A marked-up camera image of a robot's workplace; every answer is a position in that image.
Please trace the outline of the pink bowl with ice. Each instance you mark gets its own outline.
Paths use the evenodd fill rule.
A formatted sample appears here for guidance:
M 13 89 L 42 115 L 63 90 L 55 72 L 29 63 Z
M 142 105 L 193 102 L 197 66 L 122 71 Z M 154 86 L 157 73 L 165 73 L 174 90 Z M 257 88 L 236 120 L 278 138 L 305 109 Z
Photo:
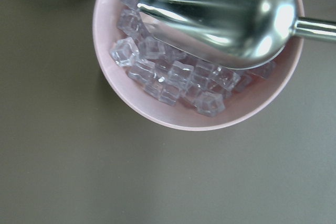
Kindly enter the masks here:
M 100 68 L 116 94 L 134 111 L 145 118 L 170 128 L 186 131 L 209 131 L 240 123 L 271 103 L 283 90 L 299 62 L 303 39 L 291 38 L 275 58 L 276 67 L 267 80 L 256 80 L 243 92 L 230 97 L 225 110 L 210 118 L 178 103 L 169 106 L 145 93 L 127 77 L 109 55 L 109 49 L 123 33 L 117 29 L 117 18 L 122 10 L 120 0 L 96 0 L 92 32 Z

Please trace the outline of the metal scoop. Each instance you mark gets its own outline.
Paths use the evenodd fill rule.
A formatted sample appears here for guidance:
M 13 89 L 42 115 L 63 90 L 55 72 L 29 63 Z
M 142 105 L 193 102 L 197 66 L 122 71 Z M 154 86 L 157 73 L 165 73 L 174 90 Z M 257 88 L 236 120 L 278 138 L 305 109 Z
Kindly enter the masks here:
M 299 15 L 297 0 L 138 0 L 157 40 L 229 69 L 276 58 L 292 37 L 335 42 L 335 23 Z

